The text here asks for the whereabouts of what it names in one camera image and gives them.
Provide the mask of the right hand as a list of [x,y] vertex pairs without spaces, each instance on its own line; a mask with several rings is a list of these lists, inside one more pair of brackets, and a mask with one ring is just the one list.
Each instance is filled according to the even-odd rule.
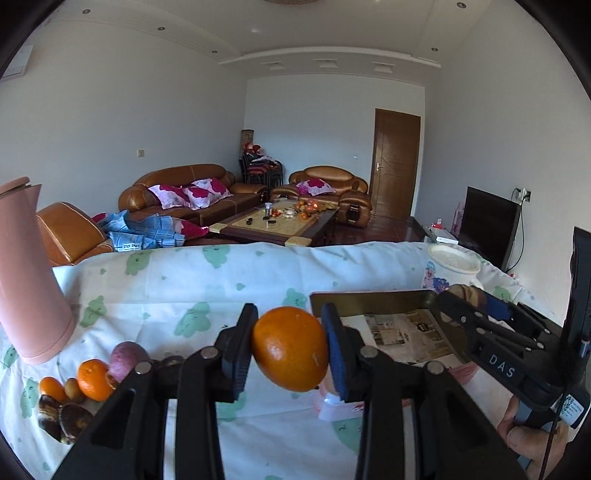
[[[538,479],[543,466],[549,434],[543,430],[533,430],[516,425],[514,420],[518,408],[519,400],[513,396],[509,401],[504,417],[497,427],[497,432],[514,452],[531,460],[526,469],[527,478]],[[562,459],[569,438],[569,430],[570,427],[563,421],[558,423],[548,456],[544,479],[550,475]]]

